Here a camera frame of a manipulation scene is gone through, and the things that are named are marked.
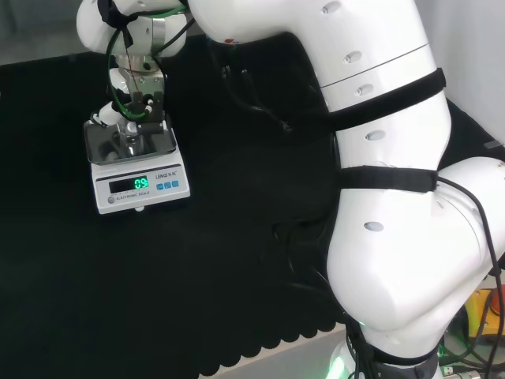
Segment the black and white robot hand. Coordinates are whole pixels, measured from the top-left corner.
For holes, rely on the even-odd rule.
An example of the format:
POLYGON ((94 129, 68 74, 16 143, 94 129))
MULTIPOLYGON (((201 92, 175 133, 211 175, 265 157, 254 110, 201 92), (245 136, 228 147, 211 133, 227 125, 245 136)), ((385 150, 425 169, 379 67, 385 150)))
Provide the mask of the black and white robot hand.
POLYGON ((163 109, 165 76, 160 69, 135 71, 125 67, 108 70, 110 101, 92 112, 89 122, 123 136, 161 133, 166 128, 163 109))

